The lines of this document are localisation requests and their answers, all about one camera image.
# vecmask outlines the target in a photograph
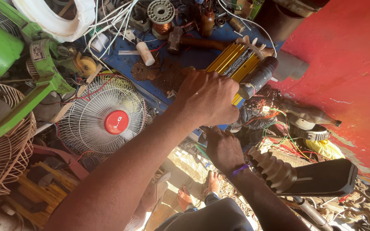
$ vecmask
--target table fan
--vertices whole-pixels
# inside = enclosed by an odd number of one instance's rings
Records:
[[[58,123],[58,133],[75,154],[106,158],[145,125],[146,105],[132,83],[98,75]]]
[[[0,119],[9,113],[24,95],[17,89],[0,84]],[[37,129],[35,117],[28,113],[20,122],[0,137],[0,195],[9,194],[7,183],[18,180],[32,155],[32,139]]]

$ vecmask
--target bare foot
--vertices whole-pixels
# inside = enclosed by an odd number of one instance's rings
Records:
[[[188,188],[184,185],[182,189],[178,190],[178,203],[181,208],[185,211],[188,205],[193,205],[191,195],[189,194]]]
[[[221,176],[214,171],[209,174],[208,192],[216,192],[218,194],[219,187],[221,186]]]

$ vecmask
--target yellow heat sink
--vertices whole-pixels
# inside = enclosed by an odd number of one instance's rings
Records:
[[[206,71],[217,71],[223,73],[245,50],[244,45],[231,44],[229,45],[212,63]],[[238,83],[249,73],[251,73],[259,63],[258,56],[253,53],[248,60],[241,65],[230,77]],[[242,100],[242,97],[237,93],[232,101],[232,104],[237,105]]]

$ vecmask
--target forearm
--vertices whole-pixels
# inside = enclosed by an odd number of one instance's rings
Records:
[[[246,198],[263,230],[309,230],[250,169],[231,179]]]
[[[175,105],[168,108],[97,167],[63,201],[44,230],[123,230],[157,168],[194,129],[180,110]]]

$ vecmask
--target red fan hub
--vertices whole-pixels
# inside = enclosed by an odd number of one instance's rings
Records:
[[[105,130],[113,135],[118,135],[128,127],[128,115],[121,110],[111,112],[105,119]]]

